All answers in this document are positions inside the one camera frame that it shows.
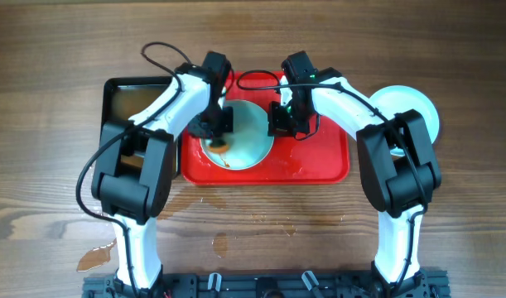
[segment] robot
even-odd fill
[[[129,121],[103,125],[99,150],[80,176],[83,181],[96,161],[91,191],[109,216],[91,214],[76,187],[76,198],[86,213],[114,223],[119,252],[117,272],[85,278],[82,297],[449,297],[446,272],[421,269],[417,260],[422,216],[441,184],[431,144],[434,137],[417,112],[417,103],[374,105],[339,71],[315,69],[304,51],[282,62],[284,77],[278,85],[241,86],[240,79],[251,72],[238,78],[236,85],[280,93],[280,102],[272,102],[268,113],[270,135],[312,135],[309,121],[317,114],[333,120],[357,141],[363,190],[378,211],[378,252],[371,270],[323,275],[311,271],[163,275],[157,255],[157,215],[171,188],[175,141],[185,129],[195,137],[215,140],[232,132],[233,111],[224,108],[222,92],[234,72],[225,55],[216,52],[209,52],[202,65],[187,60],[175,71],[147,59],[171,73],[171,84]],[[401,157],[393,160],[392,153]],[[144,156],[142,169],[120,162],[121,155],[132,154]]]

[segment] tray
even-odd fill
[[[274,85],[276,81],[267,74],[250,74],[240,83],[253,87]],[[269,103],[279,101],[280,95],[273,90],[245,91],[234,86],[227,94],[227,100],[235,99],[251,101],[267,111]],[[315,130],[314,119],[310,130]],[[247,170],[232,171],[213,164],[203,153],[200,140],[187,132],[182,138],[181,157],[181,173],[195,185],[334,184],[343,180],[350,168],[346,132],[326,117],[320,120],[317,134],[305,141],[275,138],[263,161]]]

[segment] black mounting base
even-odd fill
[[[451,297],[447,272],[421,269],[420,274],[422,275],[421,284],[397,297]],[[209,276],[194,274],[165,274],[162,276],[165,293],[169,298],[319,298],[318,296],[325,298],[380,298],[371,293],[373,287],[371,271],[317,274],[316,278],[319,282],[318,291],[308,291],[300,274],[224,275],[218,287],[219,291],[217,291],[214,290],[215,286],[212,287],[213,290],[209,290]],[[124,297],[112,291],[114,290],[113,284],[113,274],[85,278],[82,298]]]

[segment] table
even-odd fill
[[[423,219],[424,267],[453,297],[506,296],[506,2],[166,2],[0,6],[0,297],[78,297],[76,272],[113,229],[84,215],[74,187],[99,139],[113,77],[162,75],[140,55],[167,41],[195,63],[279,70],[306,50],[371,95],[420,89],[436,105],[443,182]],[[180,56],[151,49],[166,65]],[[337,185],[198,188],[174,181],[158,222],[165,272],[369,268],[378,217],[351,170]],[[89,182],[84,197],[93,210]]]

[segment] wooden surface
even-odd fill
[[[83,277],[117,267],[113,248],[110,263],[76,272],[114,235],[78,209],[74,186],[98,145],[104,82],[161,75],[138,54],[148,41],[196,63],[220,51],[236,70],[277,70],[306,50],[364,94],[420,89],[441,116],[443,173],[420,262],[449,271],[454,297],[506,296],[506,2],[438,0],[0,6],[0,297],[78,297]],[[158,222],[165,272],[369,268],[378,217],[350,150],[338,185],[174,181]],[[84,195],[99,209],[89,183]]]

